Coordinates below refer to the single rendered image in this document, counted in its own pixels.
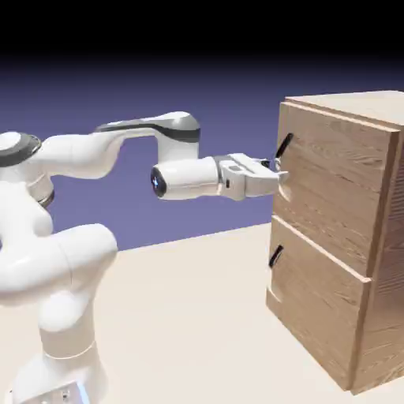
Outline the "light wood cabinet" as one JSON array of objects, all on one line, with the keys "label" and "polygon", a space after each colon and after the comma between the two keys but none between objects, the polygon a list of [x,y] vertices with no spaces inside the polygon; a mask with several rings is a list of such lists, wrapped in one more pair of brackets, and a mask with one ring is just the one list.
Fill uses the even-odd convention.
[{"label": "light wood cabinet", "polygon": [[361,392],[404,376],[404,92],[376,91],[288,96],[284,101],[344,114],[400,130],[386,182],[357,364],[349,392]]}]

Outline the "large light wood cabinet door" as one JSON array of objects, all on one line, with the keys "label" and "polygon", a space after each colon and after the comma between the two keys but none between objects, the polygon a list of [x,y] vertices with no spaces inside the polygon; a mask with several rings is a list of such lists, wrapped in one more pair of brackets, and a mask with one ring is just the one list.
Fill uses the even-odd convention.
[{"label": "large light wood cabinet door", "polygon": [[399,128],[284,101],[278,141],[289,176],[275,215],[362,276],[371,274]]}]

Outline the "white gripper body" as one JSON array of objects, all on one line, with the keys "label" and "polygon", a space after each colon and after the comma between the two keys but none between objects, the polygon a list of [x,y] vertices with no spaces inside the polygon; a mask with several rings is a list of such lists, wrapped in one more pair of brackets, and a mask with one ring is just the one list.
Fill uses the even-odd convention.
[{"label": "white gripper body", "polygon": [[230,155],[238,171],[234,171],[235,182],[243,197],[273,195],[278,192],[278,184],[273,182],[274,167],[268,169],[259,162],[262,158],[250,157],[244,153]]}]

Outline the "small light wood cabinet door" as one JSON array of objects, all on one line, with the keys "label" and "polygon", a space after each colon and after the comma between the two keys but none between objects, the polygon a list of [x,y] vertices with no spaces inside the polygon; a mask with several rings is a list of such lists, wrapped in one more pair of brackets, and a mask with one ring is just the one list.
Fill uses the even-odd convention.
[{"label": "small light wood cabinet door", "polygon": [[284,248],[277,262],[282,301],[267,288],[267,306],[347,391],[354,380],[371,280],[275,215],[269,259],[277,245]]}]

